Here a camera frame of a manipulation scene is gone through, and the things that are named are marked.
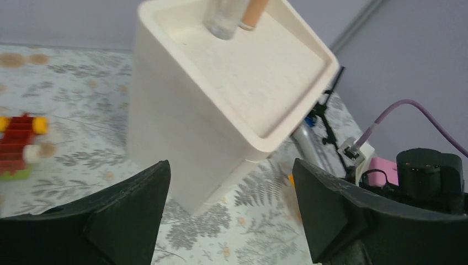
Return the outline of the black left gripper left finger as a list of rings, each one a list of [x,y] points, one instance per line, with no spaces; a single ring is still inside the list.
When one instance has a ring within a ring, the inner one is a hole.
[[[1,219],[2,264],[151,264],[168,161],[41,214]]]

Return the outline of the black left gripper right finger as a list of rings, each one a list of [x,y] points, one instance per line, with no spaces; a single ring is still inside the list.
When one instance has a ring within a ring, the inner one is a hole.
[[[314,262],[467,263],[466,216],[398,203],[299,158],[292,176]]]

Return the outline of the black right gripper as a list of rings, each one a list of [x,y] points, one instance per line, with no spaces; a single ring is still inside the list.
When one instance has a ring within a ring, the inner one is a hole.
[[[386,181],[373,186],[364,172],[359,186],[401,204],[446,214],[464,214],[465,192],[462,160],[452,153],[432,149],[410,149],[396,157],[398,185]]]

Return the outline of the orange white cream tube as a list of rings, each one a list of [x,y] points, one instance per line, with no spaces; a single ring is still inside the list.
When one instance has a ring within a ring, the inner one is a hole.
[[[293,187],[295,187],[295,182],[294,182],[294,178],[293,178],[293,175],[292,175],[292,174],[290,174],[290,175],[288,176],[288,179],[289,179],[291,185],[292,185]]]

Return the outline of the white drawer organizer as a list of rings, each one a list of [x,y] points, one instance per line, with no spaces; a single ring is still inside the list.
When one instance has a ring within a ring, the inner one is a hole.
[[[339,70],[287,1],[270,1],[254,31],[231,40],[205,27],[213,1],[138,8],[127,152],[168,160],[169,193],[198,215],[289,137]]]

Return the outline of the clear bottle black cap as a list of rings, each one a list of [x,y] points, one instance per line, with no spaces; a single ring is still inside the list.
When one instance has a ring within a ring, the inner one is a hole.
[[[249,0],[209,1],[205,27],[213,36],[221,40],[231,40],[249,3]]]

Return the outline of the beige foundation bottle grey cap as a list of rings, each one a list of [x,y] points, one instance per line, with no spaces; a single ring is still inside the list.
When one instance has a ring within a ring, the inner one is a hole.
[[[247,31],[254,30],[264,13],[268,2],[269,0],[251,0],[239,23],[239,27]]]

